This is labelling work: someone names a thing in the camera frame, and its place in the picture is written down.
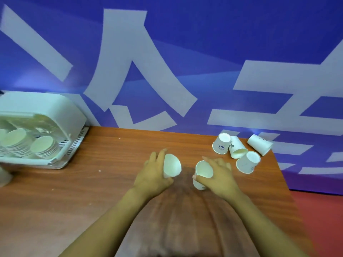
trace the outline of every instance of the brown tabletop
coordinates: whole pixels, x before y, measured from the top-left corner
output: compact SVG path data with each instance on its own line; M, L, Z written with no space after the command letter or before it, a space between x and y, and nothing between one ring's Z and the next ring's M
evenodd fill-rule
M193 187L192 175L202 155L230 162L244 193L314 255L273 153L246 175L229 154L212 150L214 140L206 135L92 127L65 168L16 167L13 181L0 188L1 256L58 256L124 195L150 153L164 147L179 158L182 173L140 212L116 256L259 256L233 209L210 191Z

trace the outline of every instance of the human hand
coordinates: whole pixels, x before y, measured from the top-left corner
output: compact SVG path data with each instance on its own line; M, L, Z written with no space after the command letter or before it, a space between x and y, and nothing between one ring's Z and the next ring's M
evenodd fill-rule
M210 159L202 157L213 168L212 178L193 175L193 179L208 187L214 194L232 204L243 194L239 189L233 175L231 164L226 163L222 158Z
M133 187L150 200L166 190L174 180L163 177L164 157L167 149L160 151L158 156L152 152L150 158L144 163L143 169L138 173Z

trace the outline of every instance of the dish rack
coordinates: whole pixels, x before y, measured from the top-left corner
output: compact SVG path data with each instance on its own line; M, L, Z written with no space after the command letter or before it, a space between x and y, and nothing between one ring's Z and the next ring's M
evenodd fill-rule
M9 91L0 96L0 129L23 129L34 137L49 135L60 152L52 159L2 157L0 163L63 168L88 132L86 117L66 97L50 93Z

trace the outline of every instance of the blue wall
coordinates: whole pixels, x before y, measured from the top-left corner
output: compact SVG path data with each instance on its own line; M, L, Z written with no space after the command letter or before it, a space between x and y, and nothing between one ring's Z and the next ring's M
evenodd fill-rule
M1 90L94 125L262 133L290 188L343 194L342 0L0 2Z

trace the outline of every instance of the person's left hand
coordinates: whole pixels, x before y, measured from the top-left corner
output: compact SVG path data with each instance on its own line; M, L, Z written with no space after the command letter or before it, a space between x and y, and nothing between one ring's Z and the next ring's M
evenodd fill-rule
M150 200L166 190L174 180L163 177L164 157L167 149L160 151L158 156L152 152L150 159L144 163L143 169L138 173L133 187L146 199Z

